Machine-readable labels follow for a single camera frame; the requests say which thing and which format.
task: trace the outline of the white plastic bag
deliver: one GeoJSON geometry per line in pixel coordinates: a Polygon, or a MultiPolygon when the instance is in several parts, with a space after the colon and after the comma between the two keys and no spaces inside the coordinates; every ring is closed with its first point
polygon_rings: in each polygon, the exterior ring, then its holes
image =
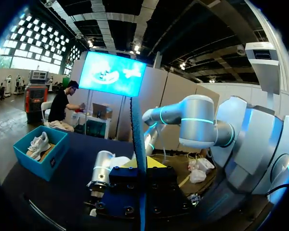
{"type": "Polygon", "coordinates": [[[196,169],[196,159],[190,159],[188,161],[188,171],[192,171],[193,169],[196,169]]]}
{"type": "Polygon", "coordinates": [[[214,168],[214,165],[206,158],[197,159],[196,169],[204,171],[206,174],[208,174],[214,168]]]}
{"type": "Polygon", "coordinates": [[[204,171],[193,169],[191,175],[189,176],[189,180],[192,183],[199,183],[206,179],[207,175],[204,171]]]}

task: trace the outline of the display screen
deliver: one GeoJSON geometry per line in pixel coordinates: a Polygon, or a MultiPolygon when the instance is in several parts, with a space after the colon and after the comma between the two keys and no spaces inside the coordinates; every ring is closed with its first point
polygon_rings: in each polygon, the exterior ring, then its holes
{"type": "Polygon", "coordinates": [[[138,96],[145,66],[133,59],[90,51],[81,72],[79,87],[138,96]]]}

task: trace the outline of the shoe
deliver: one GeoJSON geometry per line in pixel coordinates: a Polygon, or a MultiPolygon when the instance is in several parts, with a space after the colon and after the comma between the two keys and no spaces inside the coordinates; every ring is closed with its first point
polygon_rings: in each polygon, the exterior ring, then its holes
{"type": "Polygon", "coordinates": [[[40,154],[50,149],[50,147],[47,134],[44,131],[39,137],[34,137],[33,141],[31,141],[31,145],[28,147],[27,155],[32,159],[39,161],[40,154]]]}

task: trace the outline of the white chair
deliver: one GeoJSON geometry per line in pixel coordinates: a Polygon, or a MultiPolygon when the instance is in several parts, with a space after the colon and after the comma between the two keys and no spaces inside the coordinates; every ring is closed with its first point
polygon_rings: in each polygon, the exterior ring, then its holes
{"type": "Polygon", "coordinates": [[[53,103],[52,101],[47,101],[47,102],[43,102],[42,105],[40,106],[42,110],[43,124],[46,127],[50,127],[48,123],[48,116],[50,113],[50,108],[52,107],[52,103],[53,103]]]}

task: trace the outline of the man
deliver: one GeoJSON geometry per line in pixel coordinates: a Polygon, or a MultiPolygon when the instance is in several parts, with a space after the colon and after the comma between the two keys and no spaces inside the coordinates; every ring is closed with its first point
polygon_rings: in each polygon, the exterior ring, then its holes
{"type": "Polygon", "coordinates": [[[49,113],[48,122],[50,127],[59,128],[67,131],[74,131],[74,128],[69,124],[63,122],[65,119],[65,109],[69,110],[83,110],[85,109],[85,104],[74,105],[68,102],[67,96],[73,95],[78,89],[78,83],[76,81],[70,81],[67,88],[64,91],[59,92],[53,100],[52,107],[49,113]]]}

